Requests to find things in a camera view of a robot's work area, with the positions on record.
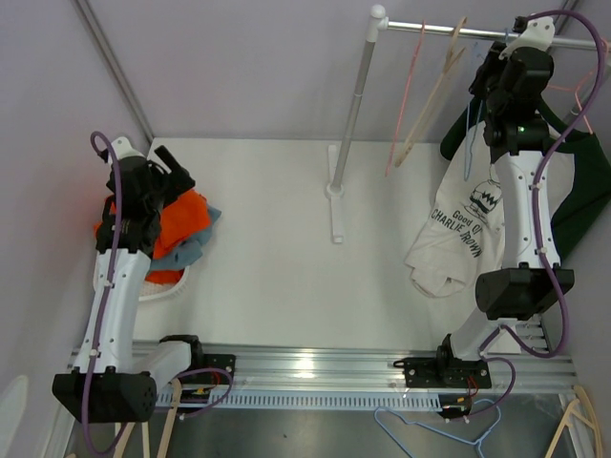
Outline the orange t shirt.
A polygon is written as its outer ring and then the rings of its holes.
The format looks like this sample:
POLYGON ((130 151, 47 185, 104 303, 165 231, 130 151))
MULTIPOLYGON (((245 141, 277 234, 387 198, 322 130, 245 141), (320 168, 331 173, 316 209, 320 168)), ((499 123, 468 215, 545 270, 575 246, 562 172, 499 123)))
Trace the orange t shirt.
POLYGON ((183 273, 184 270, 152 271, 147 274, 145 280, 154 284, 176 284, 181 280, 183 273))
POLYGON ((160 260, 181 242, 212 224, 206 198, 194 190, 161 210, 138 213, 122 207, 118 249, 160 260))

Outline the blue grey t shirt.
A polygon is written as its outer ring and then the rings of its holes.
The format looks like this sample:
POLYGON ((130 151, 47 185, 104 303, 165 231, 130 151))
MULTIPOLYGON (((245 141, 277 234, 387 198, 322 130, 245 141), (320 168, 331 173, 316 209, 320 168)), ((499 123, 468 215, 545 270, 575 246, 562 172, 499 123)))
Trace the blue grey t shirt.
POLYGON ((159 260, 153 260, 150 272, 179 271, 192 265, 203 256, 203 247, 211 240, 214 226, 221 217, 222 211, 211 206, 208 208, 207 214, 211 218, 211 224, 191 235, 185 241, 181 241, 169 254, 164 255, 159 260))

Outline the pink wire hanger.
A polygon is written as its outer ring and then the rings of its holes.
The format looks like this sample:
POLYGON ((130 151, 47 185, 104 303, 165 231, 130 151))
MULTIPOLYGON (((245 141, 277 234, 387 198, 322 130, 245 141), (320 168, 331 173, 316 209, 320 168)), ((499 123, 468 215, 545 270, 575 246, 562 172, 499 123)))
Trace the pink wire hanger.
POLYGON ((395 129, 394 129, 394 133, 393 133, 393 137, 392 137, 392 141, 390 144, 390 152, 389 152, 389 156, 388 156, 388 160, 387 160, 387 164, 386 164, 386 169, 385 169, 385 174, 384 177, 388 177, 390 175, 390 169, 392 167, 392 163, 393 163, 393 158, 394 158, 394 154, 395 154, 395 149, 396 149, 396 145, 398 142, 398 137, 402 128, 402 123, 403 123, 403 117, 406 111, 406 105, 407 105, 407 101, 409 99, 410 96, 410 90, 411 90, 411 81, 413 78, 413 74, 414 74, 414 70, 415 70, 415 66, 419 57, 419 53, 421 50, 421 46, 423 43, 423 39, 424 39, 424 34, 425 34, 425 26, 426 26, 426 21, 423 20, 420 24, 421 28, 420 28, 420 32, 419 32, 419 36, 418 36, 418 41, 416 46, 414 47, 412 56, 411 56, 411 63, 409 66, 409 71, 405 80, 405 86, 404 86, 404 91, 403 91, 403 96, 402 96, 402 100, 401 100, 401 105, 400 105, 400 109, 399 109, 399 113, 396 119, 396 125, 395 125, 395 129))

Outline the green and pink shirt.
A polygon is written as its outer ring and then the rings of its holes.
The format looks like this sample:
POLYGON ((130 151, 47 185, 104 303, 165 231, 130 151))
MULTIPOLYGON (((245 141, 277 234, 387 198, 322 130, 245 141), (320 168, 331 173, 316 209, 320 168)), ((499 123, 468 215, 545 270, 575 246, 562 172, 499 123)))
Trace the green and pink shirt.
MULTIPOLYGON (((463 179, 466 113, 442 139, 440 155, 449 166, 405 258, 412 284, 430 298, 472 287, 480 274, 499 268, 504 253, 503 202, 483 138, 484 105, 471 175, 463 179)), ((610 163, 597 136, 572 131, 551 158, 547 177, 554 242, 566 260, 610 201, 610 163)))

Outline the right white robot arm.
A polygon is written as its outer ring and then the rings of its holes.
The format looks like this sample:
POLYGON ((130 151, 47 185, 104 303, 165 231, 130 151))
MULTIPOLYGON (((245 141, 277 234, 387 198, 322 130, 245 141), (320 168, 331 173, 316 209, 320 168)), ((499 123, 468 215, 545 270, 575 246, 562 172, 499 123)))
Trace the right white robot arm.
POLYGON ((486 108, 483 138, 502 191, 505 248, 500 268, 476 280, 475 311, 437 348, 432 370, 443 387, 462 387, 469 379, 490 386, 485 349, 559 302, 574 284, 553 239, 547 192, 552 141, 537 111, 553 72, 546 46, 495 42, 470 87, 486 108))

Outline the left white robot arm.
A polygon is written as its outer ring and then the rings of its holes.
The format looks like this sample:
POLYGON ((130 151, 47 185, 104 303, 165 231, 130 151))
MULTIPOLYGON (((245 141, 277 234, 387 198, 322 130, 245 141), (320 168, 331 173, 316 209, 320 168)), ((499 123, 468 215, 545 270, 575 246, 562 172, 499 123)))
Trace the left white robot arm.
POLYGON ((54 397, 81 424, 143 423, 158 391, 176 376, 199 380, 205 359, 195 335, 171 335, 133 358, 139 294, 161 233, 161 212, 195 181, 165 146, 156 160, 124 147, 112 165, 95 232, 96 281, 83 343, 68 373, 53 378, 54 397))

